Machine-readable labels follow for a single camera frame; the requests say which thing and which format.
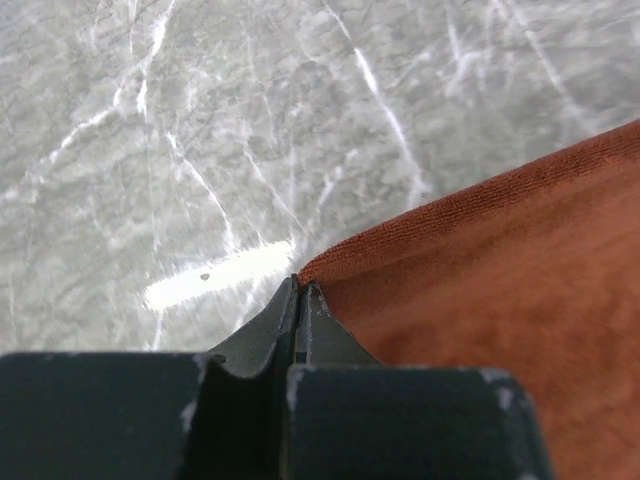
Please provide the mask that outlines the rust brown towel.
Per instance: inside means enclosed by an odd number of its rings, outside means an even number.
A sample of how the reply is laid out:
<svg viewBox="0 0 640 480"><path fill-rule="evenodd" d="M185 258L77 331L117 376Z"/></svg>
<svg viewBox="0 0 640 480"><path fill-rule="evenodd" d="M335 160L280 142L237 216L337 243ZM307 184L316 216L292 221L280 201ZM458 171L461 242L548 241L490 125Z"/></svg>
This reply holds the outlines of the rust brown towel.
<svg viewBox="0 0 640 480"><path fill-rule="evenodd" d="M299 279L385 363L511 371L560 478L638 477L637 122L355 235Z"/></svg>

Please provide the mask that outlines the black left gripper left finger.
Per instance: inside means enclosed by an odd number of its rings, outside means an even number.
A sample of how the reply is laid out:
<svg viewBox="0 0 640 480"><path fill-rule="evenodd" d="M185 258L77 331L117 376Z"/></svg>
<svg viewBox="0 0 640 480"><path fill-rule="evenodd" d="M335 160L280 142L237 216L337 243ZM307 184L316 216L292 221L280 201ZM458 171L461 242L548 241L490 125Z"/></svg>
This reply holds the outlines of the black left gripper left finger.
<svg viewBox="0 0 640 480"><path fill-rule="evenodd" d="M299 284L205 352L1 359L5 479L278 479Z"/></svg>

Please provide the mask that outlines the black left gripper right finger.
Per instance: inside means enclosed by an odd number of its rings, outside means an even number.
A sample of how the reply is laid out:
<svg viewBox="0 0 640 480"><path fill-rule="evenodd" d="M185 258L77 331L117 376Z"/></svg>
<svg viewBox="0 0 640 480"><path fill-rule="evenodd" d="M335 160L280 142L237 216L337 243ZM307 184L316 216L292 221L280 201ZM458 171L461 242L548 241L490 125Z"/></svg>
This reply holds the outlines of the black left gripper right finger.
<svg viewBox="0 0 640 480"><path fill-rule="evenodd" d="M529 393L493 367L378 362L303 293L287 377L289 479L550 479Z"/></svg>

